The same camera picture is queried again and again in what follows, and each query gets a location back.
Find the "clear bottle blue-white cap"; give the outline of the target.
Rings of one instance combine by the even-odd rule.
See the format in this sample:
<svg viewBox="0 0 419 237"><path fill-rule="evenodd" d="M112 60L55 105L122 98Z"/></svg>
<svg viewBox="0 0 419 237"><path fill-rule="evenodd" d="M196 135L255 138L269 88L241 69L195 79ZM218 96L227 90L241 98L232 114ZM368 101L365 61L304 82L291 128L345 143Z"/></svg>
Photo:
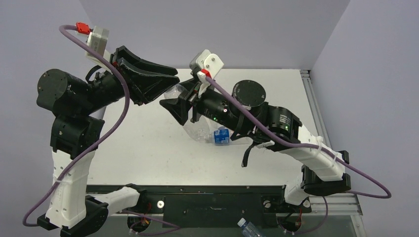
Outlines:
<svg viewBox="0 0 419 237"><path fill-rule="evenodd" d="M164 93L164 99L177 99L182 92L186 91L187 89L184 86L176 84ZM182 126L184 131L194 141L208 143L210 140L210 127L207 120L201 117L199 121L191 122L192 112L192 109L188 111L188 119Z"/></svg>

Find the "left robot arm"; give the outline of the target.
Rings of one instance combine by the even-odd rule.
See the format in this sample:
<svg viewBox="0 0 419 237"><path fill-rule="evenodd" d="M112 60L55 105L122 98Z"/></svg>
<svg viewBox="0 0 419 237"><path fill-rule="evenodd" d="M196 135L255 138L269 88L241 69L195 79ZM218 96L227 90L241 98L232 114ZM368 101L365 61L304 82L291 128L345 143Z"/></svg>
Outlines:
<svg viewBox="0 0 419 237"><path fill-rule="evenodd" d="M38 82L37 105L51 111L55 120L50 145L54 162L53 186L47 212L37 225L63 237L86 237L97 232L110 215L147 207L146 190L127 184L100 197L86 194L89 168L104 121L92 113L124 99L128 105L148 104L179 82L175 68L141 59L125 46L112 54L93 53L105 73L82 80L68 72L51 69Z"/></svg>

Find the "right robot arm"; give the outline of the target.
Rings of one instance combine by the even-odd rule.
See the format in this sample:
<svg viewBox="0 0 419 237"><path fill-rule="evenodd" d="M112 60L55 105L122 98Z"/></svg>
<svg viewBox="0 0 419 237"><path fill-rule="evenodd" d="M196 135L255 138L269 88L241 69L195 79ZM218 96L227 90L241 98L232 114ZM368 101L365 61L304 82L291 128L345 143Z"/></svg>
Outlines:
<svg viewBox="0 0 419 237"><path fill-rule="evenodd" d="M161 100L160 105L180 125L204 116L231 129L231 140L250 138L251 148L266 148L301 162L300 176L286 184L278 198L283 210L293 210L308 196L329 196L351 189L350 176L345 172L347 152L333 151L290 110L268 104L266 91L258 82L241 80L231 95L218 86L200 94L200 85L196 79L182 82L180 94Z"/></svg>

